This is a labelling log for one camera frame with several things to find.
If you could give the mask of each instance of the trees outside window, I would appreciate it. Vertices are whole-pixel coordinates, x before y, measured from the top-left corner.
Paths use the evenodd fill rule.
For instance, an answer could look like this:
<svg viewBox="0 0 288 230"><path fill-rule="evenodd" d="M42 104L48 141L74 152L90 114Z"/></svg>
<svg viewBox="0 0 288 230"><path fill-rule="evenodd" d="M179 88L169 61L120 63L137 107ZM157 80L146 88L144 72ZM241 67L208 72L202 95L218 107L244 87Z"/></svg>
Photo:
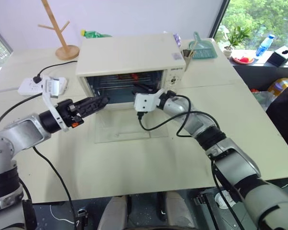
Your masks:
<svg viewBox="0 0 288 230"><path fill-rule="evenodd" d="M275 35L269 50L288 47L288 0L231 0L215 35L220 46L228 45L227 36L236 26L251 30L237 49L256 50L269 34Z"/></svg>

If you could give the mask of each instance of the wooden coat rack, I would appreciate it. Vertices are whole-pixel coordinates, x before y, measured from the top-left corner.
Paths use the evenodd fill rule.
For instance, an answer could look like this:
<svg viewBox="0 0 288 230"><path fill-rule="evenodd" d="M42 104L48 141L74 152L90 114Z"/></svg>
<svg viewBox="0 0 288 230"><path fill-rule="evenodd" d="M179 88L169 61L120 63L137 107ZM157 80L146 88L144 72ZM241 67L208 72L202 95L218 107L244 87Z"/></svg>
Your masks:
<svg viewBox="0 0 288 230"><path fill-rule="evenodd" d="M65 23L65 25L60 29L58 24L57 24L56 19L53 16L53 13L51 11L51 8L50 8L47 0L42 0L42 3L45 7L45 10L49 16L49 19L50 19L53 27L46 26L46 25L40 25L40 24L38 26L46 28L46 29L54 30L57 33L57 36L59 37L59 40L62 44L62 47L57 49L56 56L60 60L70 60L70 59L77 57L79 55L79 48L77 46L67 45L65 40L64 40L64 37L62 35L62 32L67 27L67 25L69 24L69 21L67 21L67 23Z"/></svg>

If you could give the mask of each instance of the table surface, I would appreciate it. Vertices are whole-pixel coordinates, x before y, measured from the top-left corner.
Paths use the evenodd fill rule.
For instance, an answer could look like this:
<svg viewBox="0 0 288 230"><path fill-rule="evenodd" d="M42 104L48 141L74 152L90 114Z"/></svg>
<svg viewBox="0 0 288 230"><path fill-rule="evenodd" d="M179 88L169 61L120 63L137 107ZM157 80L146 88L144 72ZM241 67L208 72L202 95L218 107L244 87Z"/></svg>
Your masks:
<svg viewBox="0 0 288 230"><path fill-rule="evenodd" d="M222 131L258 164L264 179L288 177L288 146L243 80L214 43L218 57L192 60L179 94L188 96L198 109L212 114ZM14 52L0 71L0 90L17 87L23 78L35 76L43 67L61 63L54 49ZM62 101L85 97L75 73L76 63L45 73L69 80ZM17 91L0 93L0 115L22 100ZM47 108L41 98L9 113L9 122ZM167 124L168 137L95 143L96 115L69 132L57 132L37 146L63 177L72 199L117 196L214 186L210 162L192 138L175 136L178 124ZM34 203L67 200L47 163L32 149L15 156L18 172Z"/></svg>

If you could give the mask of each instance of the black cable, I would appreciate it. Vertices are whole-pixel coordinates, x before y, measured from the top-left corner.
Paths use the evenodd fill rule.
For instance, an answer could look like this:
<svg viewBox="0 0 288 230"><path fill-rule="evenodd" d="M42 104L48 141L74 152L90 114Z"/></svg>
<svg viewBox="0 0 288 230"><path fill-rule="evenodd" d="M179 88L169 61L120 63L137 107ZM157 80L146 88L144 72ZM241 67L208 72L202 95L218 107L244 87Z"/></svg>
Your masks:
<svg viewBox="0 0 288 230"><path fill-rule="evenodd" d="M177 114L177 115L169 118L168 120L162 122L161 124L159 124L159 125L157 125L157 126L155 126L155 127L153 127L153 128L145 128L145 127L143 126L143 124L142 124L141 119L139 119L139 123L140 123L140 126L142 127L142 129L144 129L145 131L152 131L152 130L154 130L154 129L157 129L157 128L165 125L167 122L169 122L169 121L171 121L171 120L174 120L175 118L177 118L177 117L179 117L179 116L186 115L186 114L203 114L203 115L206 115L207 117L209 117L210 119L213 120L213 122L216 124L216 126L217 126L218 128L220 128L218 122L216 121L216 119L215 119L213 116L211 116L211 115L208 114L208 113L202 112L202 111L190 111L190 112L183 112L183 113Z"/></svg>
<svg viewBox="0 0 288 230"><path fill-rule="evenodd" d="M61 177L61 175L59 174L59 172L56 170L56 168L53 166L53 164L48 160L47 157L45 157L43 154L41 154L37 149L36 147L34 146L33 147L33 150L38 154L38 156L40 156L41 158L43 158L45 161L47 161L47 163L50 165L50 167L52 168L52 170L55 172L55 174L58 176L58 178L60 179L61 181L61 184L63 185L64 187L64 190L67 194L67 197L68 197L68 201L70 203L70 206L71 206L71 210L72 210L72 215L73 215L73 223L74 223L74 230L77 230L77 221L76 221L76 213L75 213L75 209L73 207L73 203L72 203L72 198L71 198L71 195L69 194L69 191Z"/></svg>
<svg viewBox="0 0 288 230"><path fill-rule="evenodd" d="M180 128L178 129L178 131L176 132L176 136L177 137L180 137L180 138L191 138L192 136L190 135L180 135L180 131L182 131L183 127L186 125L187 121L188 121L188 118L190 116L190 111L191 111L191 101L190 99L187 97L187 96L184 96L184 95L176 95L177 97L182 97L182 98L185 98L187 99L188 101L188 104L189 104L189 107L188 107L188 114L186 115L186 118L185 120L183 121L182 125L180 126Z"/></svg>
<svg viewBox="0 0 288 230"><path fill-rule="evenodd" d="M1 230L8 230L8 229L14 229L14 228L25 230L24 227L25 227L25 226L24 226L23 223L16 223L16 224L11 224L11 225L9 225L9 226L7 226L7 227L1 229Z"/></svg>
<svg viewBox="0 0 288 230"><path fill-rule="evenodd" d="M25 103L25 102L27 102L27 101L30 101L30 100L33 99L33 98L39 97L39 96L41 96L41 95L42 95L42 93L36 94L36 95L34 95L34 96L28 97L28 98L20 101L19 103L13 105L11 108L9 108L7 111L5 111L4 114L1 115L1 117L0 117L0 122L1 122L2 119L3 119L10 111L12 111L14 108L18 107L19 105L21 105L21 104L23 104L23 103Z"/></svg>
<svg viewBox="0 0 288 230"><path fill-rule="evenodd" d="M214 172L214 170L213 170L214 165L215 165L214 161L211 161L211 172L212 172L213 180L215 181L215 184L216 184L216 188L218 189L221 197L223 198L225 204L227 205L230 213L232 214L232 216L234 217L235 221L237 222L239 228L240 228L241 230L244 230L244 227L242 226L242 224L241 224L240 220L238 219L236 213L234 212L234 210L232 210L231 206L229 205L228 201L226 200L226 198L224 197L224 195L223 195L223 193L222 193L222 191L221 191L221 188L220 188L220 186L219 186L219 184L218 184L218 182L217 182L217 180L216 180L216 174L215 174L215 172Z"/></svg>
<svg viewBox="0 0 288 230"><path fill-rule="evenodd" d="M31 198L31 194L30 194L30 192L29 192L29 189L27 188L27 186L25 185L25 183L22 181L22 179L20 179L20 177L18 177L18 179L19 179L19 183L23 186L24 191L25 191L28 199L32 201L32 198Z"/></svg>
<svg viewBox="0 0 288 230"><path fill-rule="evenodd" d="M68 62L64 62L64 63L60 63L60 64L55 64L55 65L47 66L47 67L43 68L43 69L38 73L38 75L40 75L44 70L46 70L46 69L48 69L48 68L51 68L51 67L54 67L54 66L61 66L61 65L65 65L65 64L73 63L73 62L77 62L77 61L68 61Z"/></svg>

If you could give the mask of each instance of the potted plant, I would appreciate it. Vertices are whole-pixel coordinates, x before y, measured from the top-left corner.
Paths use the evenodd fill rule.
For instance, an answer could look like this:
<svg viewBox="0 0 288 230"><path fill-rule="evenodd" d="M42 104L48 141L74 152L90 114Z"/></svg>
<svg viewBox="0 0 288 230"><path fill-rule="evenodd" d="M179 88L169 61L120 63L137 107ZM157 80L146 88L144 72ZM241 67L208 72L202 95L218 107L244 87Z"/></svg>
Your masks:
<svg viewBox="0 0 288 230"><path fill-rule="evenodd" d="M229 46L224 47L223 53L225 54L225 56L227 58L230 58L234 47L242 44L244 42L244 39L247 37L250 37L249 28L241 29L240 26L235 27L228 38Z"/></svg>

